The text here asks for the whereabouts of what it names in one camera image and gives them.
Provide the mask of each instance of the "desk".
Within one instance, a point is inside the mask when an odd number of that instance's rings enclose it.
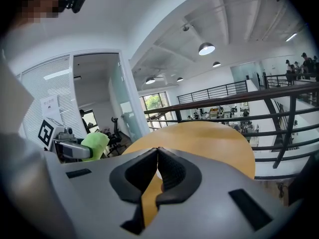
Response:
[[[145,148],[166,147],[211,158],[255,177],[255,156],[248,141],[229,126],[191,121],[156,130],[134,142],[123,154]],[[155,198],[161,193],[162,180],[156,175],[142,195],[143,214],[147,226],[157,213]]]

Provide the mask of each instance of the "office chair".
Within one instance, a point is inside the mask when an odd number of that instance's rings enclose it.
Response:
[[[118,129],[118,118],[111,118],[111,121],[114,123],[114,134],[108,135],[110,141],[108,146],[110,146],[110,152],[108,153],[107,157],[115,150],[118,153],[118,156],[121,155],[118,151],[118,148],[125,147],[126,145],[118,144],[122,141],[122,137],[120,135],[120,131]]]

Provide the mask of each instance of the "glass door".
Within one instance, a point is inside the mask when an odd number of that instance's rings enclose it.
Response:
[[[111,74],[110,82],[115,95],[115,101],[122,112],[121,118],[119,118],[119,120],[124,121],[131,141],[134,142],[142,137],[142,133],[131,106],[130,97],[126,89],[120,62],[116,64],[116,67]]]

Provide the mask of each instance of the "white ceiling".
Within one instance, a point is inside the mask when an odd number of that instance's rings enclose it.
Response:
[[[74,82],[75,86],[99,82],[107,84],[118,61],[118,54],[89,54],[74,57],[73,74],[82,78]]]
[[[176,19],[136,64],[133,76],[137,88],[145,89],[142,85],[149,76],[187,77],[190,70],[192,77],[203,73],[207,69],[196,68],[194,73],[194,67],[203,61],[212,64],[216,59],[198,55],[198,47],[204,41],[213,43],[219,52],[233,50],[230,46],[245,49],[252,43],[258,47],[276,43],[278,47],[285,45],[285,40],[303,24],[287,0],[203,1],[197,9]]]

